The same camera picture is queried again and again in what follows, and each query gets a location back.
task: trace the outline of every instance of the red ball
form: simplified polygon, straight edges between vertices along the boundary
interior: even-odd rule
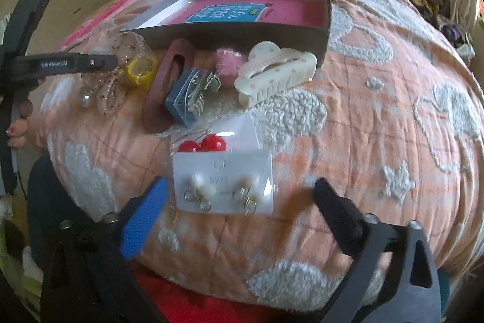
[[[220,136],[209,134],[202,140],[200,148],[202,151],[225,151],[227,149],[227,144]]]
[[[192,140],[183,141],[178,147],[178,152],[197,152],[197,151],[200,151],[200,146]]]

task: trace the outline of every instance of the bed sheet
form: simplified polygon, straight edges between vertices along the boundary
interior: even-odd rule
[[[130,0],[67,42],[90,51],[159,0]],[[210,53],[198,66],[213,67]],[[31,119],[61,182],[93,219],[120,209],[155,176],[171,179],[169,136],[146,132],[143,97],[117,116],[76,105],[79,78],[62,76]],[[137,259],[205,295],[275,308],[321,308],[351,259],[342,255],[311,187],[324,176],[362,212],[422,222],[438,267],[459,277],[483,252],[482,91],[445,37],[408,0],[332,0],[328,52],[313,81],[251,110],[276,151],[271,216],[193,214],[166,207]],[[204,120],[244,111],[235,91]],[[388,256],[365,302],[377,295]]]

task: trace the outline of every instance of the open box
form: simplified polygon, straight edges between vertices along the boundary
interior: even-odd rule
[[[124,27],[152,49],[176,38],[198,50],[228,47],[248,53],[261,41],[308,51],[323,64],[331,25],[330,0],[164,0]]]

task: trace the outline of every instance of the blue label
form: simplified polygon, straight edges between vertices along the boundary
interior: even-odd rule
[[[256,22],[268,7],[255,3],[235,3],[230,5],[207,6],[188,17],[186,22]]]

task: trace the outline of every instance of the white fluffy star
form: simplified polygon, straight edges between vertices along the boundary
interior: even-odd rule
[[[385,197],[393,196],[399,204],[402,204],[407,192],[415,188],[415,182],[410,179],[410,174],[408,173],[407,162],[403,161],[396,170],[385,166],[383,172],[387,179],[383,195]]]

